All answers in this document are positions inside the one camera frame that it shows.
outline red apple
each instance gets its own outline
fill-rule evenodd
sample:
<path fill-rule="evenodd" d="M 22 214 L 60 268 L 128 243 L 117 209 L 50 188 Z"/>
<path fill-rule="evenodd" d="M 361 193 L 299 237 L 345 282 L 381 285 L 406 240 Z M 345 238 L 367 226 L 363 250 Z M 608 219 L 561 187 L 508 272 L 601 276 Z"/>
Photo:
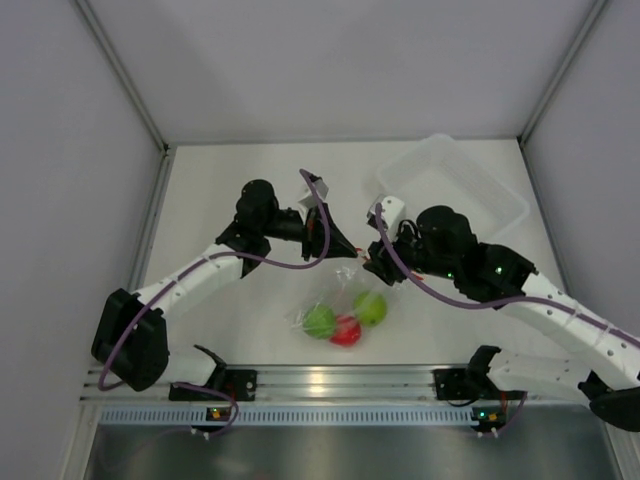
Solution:
<path fill-rule="evenodd" d="M 336 333 L 329 339 L 331 343 L 341 347 L 351 347 L 358 343 L 362 336 L 362 327 L 358 319 L 350 315 L 338 315 L 336 317 Z"/>

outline green fruit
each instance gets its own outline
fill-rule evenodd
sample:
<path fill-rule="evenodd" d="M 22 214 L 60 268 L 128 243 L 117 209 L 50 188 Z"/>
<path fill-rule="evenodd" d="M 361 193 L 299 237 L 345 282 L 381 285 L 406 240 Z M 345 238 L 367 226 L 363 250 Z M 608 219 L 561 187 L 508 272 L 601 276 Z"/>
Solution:
<path fill-rule="evenodd" d="M 387 301 L 379 293 L 362 292 L 353 301 L 356 317 L 365 327 L 375 327 L 387 316 Z"/>
<path fill-rule="evenodd" d="M 330 338 L 337 328 L 333 310 L 325 305 L 316 305 L 309 310 L 302 322 L 302 329 L 313 338 Z"/>

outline gray wall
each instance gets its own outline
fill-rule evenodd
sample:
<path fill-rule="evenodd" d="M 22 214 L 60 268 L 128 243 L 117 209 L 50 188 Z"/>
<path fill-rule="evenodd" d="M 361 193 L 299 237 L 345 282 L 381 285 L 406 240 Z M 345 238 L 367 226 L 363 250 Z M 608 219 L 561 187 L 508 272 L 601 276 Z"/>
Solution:
<path fill-rule="evenodd" d="M 158 153 L 65 0 L 0 6 L 0 478 L 55 478 Z"/>
<path fill-rule="evenodd" d="M 592 0 L 92 0 L 170 141 L 515 136 Z"/>
<path fill-rule="evenodd" d="M 575 296 L 640 335 L 640 3 L 618 0 L 526 153 Z"/>

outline clear plastic bag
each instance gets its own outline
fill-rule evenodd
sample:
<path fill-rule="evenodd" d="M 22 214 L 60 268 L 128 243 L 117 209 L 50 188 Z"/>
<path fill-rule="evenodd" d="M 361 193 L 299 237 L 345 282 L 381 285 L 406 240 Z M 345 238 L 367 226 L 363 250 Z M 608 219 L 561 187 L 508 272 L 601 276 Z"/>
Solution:
<path fill-rule="evenodd" d="M 315 287 L 287 316 L 306 336 L 340 347 L 353 347 L 376 327 L 393 321 L 399 286 L 389 287 L 357 261 L 348 261 L 317 277 Z"/>

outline white table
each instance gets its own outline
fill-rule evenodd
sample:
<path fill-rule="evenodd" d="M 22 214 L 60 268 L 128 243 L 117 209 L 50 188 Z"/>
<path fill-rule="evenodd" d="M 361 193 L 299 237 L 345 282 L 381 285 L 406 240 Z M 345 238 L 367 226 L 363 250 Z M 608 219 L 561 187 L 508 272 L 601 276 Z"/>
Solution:
<path fill-rule="evenodd" d="M 378 165 L 413 142 L 184 146 L 177 149 L 146 273 L 156 282 L 199 255 L 230 223 L 242 186 L 264 178 L 275 187 L 282 208 L 295 207 L 303 167 L 323 176 L 338 227 L 354 245 L 377 239 L 365 214 L 380 193 Z M 461 141 L 531 204 L 531 214 L 503 243 L 532 260 L 557 285 L 560 275 L 516 140 Z M 273 240 L 270 258 L 301 262 L 300 246 Z M 401 305 L 367 332 L 352 349 L 310 339 L 292 329 L 286 315 L 308 296 L 319 275 L 342 260 L 328 260 L 301 272 L 261 266 L 192 309 L 171 330 L 177 343 L 198 343 L 229 364 L 452 364 L 467 362 L 482 344 L 532 355 L 566 353 L 541 334 L 495 311 L 468 312 L 442 305 L 413 285 L 401 292 Z M 452 286 L 428 279 L 437 288 Z"/>

